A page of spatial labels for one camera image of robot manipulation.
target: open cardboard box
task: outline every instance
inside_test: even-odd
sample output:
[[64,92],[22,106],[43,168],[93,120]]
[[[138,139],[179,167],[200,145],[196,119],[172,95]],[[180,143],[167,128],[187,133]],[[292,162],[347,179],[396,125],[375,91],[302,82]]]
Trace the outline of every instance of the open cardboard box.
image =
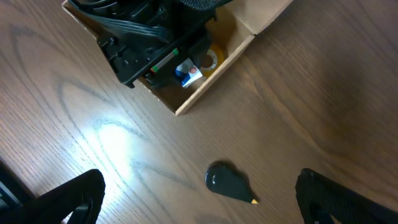
[[[263,31],[291,1],[233,0],[219,7],[216,10],[218,20],[208,21],[206,28],[210,31],[214,43],[224,49],[225,60],[205,81],[196,81],[186,89],[181,86],[168,86],[159,90],[151,88],[142,77],[139,82],[174,115],[184,114],[242,54],[254,35]],[[79,13],[67,0],[62,3],[62,8],[95,39],[104,32],[98,23]]]

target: blue and white package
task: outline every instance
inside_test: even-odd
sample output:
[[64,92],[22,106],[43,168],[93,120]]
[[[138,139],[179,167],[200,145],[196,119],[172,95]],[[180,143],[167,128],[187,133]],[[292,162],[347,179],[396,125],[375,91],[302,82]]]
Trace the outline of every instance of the blue and white package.
[[199,71],[191,59],[186,59],[181,65],[179,65],[175,69],[175,73],[182,77],[185,75],[185,78],[182,80],[181,84],[182,87],[186,88],[191,85],[194,81],[198,80],[199,78],[203,77],[202,73]]

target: roll of tape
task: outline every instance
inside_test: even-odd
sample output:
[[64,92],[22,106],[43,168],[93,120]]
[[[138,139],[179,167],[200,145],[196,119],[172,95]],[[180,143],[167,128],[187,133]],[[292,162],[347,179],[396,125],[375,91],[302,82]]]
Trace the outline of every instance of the roll of tape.
[[207,56],[210,56],[213,59],[213,63],[207,68],[201,67],[200,71],[203,76],[208,78],[219,67],[219,65],[224,62],[224,55],[223,51],[217,45],[212,44],[210,49],[207,51]]

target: black teardrop-shaped object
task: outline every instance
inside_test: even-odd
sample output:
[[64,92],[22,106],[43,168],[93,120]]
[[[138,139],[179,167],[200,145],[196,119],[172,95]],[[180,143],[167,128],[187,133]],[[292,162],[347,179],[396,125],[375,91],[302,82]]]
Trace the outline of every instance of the black teardrop-shaped object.
[[212,163],[206,171],[205,182],[207,188],[214,193],[248,203],[257,203],[244,176],[229,162]]

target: brown wooden surface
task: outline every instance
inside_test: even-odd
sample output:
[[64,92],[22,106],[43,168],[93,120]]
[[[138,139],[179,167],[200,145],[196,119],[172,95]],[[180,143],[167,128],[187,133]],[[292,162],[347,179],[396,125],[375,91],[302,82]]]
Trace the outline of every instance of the brown wooden surface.
[[[303,223],[310,167],[398,210],[397,1],[294,1],[178,118],[60,4],[0,1],[0,159],[34,194],[98,168],[98,223]],[[206,189],[218,159],[259,205]]]

